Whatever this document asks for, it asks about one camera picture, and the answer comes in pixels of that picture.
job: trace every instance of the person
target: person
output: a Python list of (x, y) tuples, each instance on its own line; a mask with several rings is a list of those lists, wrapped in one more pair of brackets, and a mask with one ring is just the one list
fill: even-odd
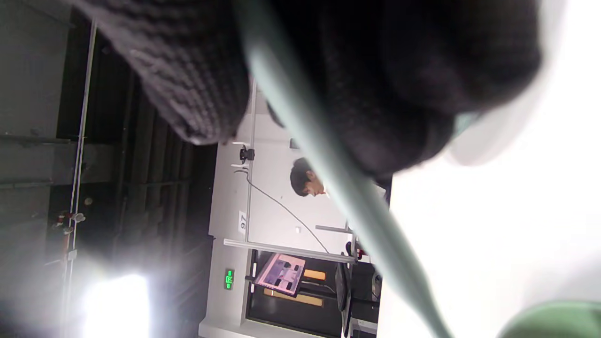
[[(378, 193), (390, 204), (390, 187), (392, 178), (374, 180)], [(308, 195), (327, 195), (326, 187), (317, 177), (306, 158), (297, 159), (290, 170), (290, 185), (292, 190), (301, 197)]]

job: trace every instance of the black cable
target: black cable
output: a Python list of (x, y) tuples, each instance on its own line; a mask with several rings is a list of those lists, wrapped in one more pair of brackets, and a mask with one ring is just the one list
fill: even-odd
[(310, 284), (310, 285), (325, 287), (328, 290), (330, 290), (332, 293), (336, 293), (336, 291), (334, 291), (334, 289), (332, 289), (331, 287), (329, 287), (328, 285), (325, 285), (325, 284), (314, 283), (312, 281), (306, 281), (306, 280), (301, 280), (300, 282), (303, 283), (303, 284)]
[(234, 172), (235, 173), (245, 173), (246, 174), (246, 181), (248, 182), (248, 184), (250, 184), (251, 187), (255, 188), (256, 190), (259, 190), (263, 195), (269, 197), (272, 201), (274, 201), (275, 203), (278, 203), (279, 206), (283, 207), (284, 210), (286, 210), (290, 215), (292, 215), (292, 217), (294, 217), (297, 221), (299, 221), (299, 223), (301, 223), (305, 228), (307, 228), (307, 230), (309, 230), (309, 232), (313, 235), (313, 237), (315, 237), (315, 240), (319, 243), (319, 245), (322, 246), (322, 248), (324, 250), (326, 250), (327, 253), (330, 253), (328, 251), (328, 249), (326, 249), (326, 247), (323, 245), (323, 243), (319, 240), (319, 238), (317, 238), (317, 236), (311, 231), (311, 229), (309, 229), (309, 227), (303, 221), (301, 221), (295, 214), (293, 214), (292, 211), (290, 211), (287, 207), (285, 207), (278, 200), (276, 200), (275, 198), (271, 197), (268, 193), (264, 192), (259, 187), (257, 187), (256, 185), (252, 184), (251, 180), (248, 178), (248, 171), (246, 171), (246, 170), (236, 170)]

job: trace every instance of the bright light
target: bright light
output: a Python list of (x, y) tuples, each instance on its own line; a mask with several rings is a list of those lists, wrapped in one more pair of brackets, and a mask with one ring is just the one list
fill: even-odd
[(84, 338), (148, 338), (146, 280), (129, 275), (94, 286), (86, 297)]

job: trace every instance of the metal frame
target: metal frame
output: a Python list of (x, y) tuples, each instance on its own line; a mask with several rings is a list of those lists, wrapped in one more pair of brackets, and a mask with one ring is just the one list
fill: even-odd
[(227, 245), (229, 247), (237, 247), (237, 248), (244, 248), (244, 249), (270, 251), (270, 252), (274, 252), (274, 253), (292, 254), (292, 255), (296, 255), (296, 256), (302, 256), (302, 257), (308, 257), (308, 258), (314, 258), (314, 259), (329, 260), (331, 262), (351, 263), (351, 264), (354, 264), (356, 262), (354, 257), (341, 255), (341, 254), (321, 253), (318, 251), (280, 247), (279, 245), (256, 243), (256, 242), (235, 241), (233, 239), (227, 239), (227, 238), (224, 239), (224, 245)]

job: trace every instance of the white wall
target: white wall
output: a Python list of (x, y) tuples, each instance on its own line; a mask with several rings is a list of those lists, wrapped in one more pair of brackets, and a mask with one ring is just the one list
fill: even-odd
[[(294, 193), (290, 186), (290, 169), (302, 153), (290, 149), (289, 144), (289, 134), (270, 116), (257, 115), (252, 182), (303, 221), (330, 253), (340, 253), (349, 236), (315, 230), (315, 225), (343, 228), (346, 220), (327, 196), (300, 197)], [(251, 194), (250, 241), (324, 252), (311, 233), (284, 208), (257, 190)]]
[[(236, 140), (250, 143), (252, 133), (253, 119), (247, 112)], [(345, 220), (334, 204), (326, 196), (299, 197), (292, 190), (290, 169), (292, 162), (302, 157), (302, 154), (298, 150), (289, 149), (289, 134), (272, 121), (260, 92), (257, 96), (254, 136), (253, 184), (286, 205), (303, 220), (328, 251), (343, 251), (348, 235), (314, 230), (316, 224), (344, 227)], [(223, 245), (224, 238), (244, 240), (244, 234), (238, 231), (238, 214), (239, 211), (247, 211), (249, 185), (246, 176), (234, 173), (236, 169), (231, 167), (231, 164), (240, 164), (239, 152), (239, 145), (221, 144), (218, 148), (209, 224), (209, 234), (216, 239), (213, 243), (207, 316), (199, 326), (199, 335), (205, 338), (310, 336), (245, 319), (244, 276), (250, 271), (249, 251)], [(323, 252), (319, 243), (298, 221), (254, 189), (251, 191), (248, 226), (250, 241)], [(300, 233), (296, 233), (296, 227), (301, 227)], [(234, 269), (236, 272), (232, 290), (224, 289), (226, 269)]]

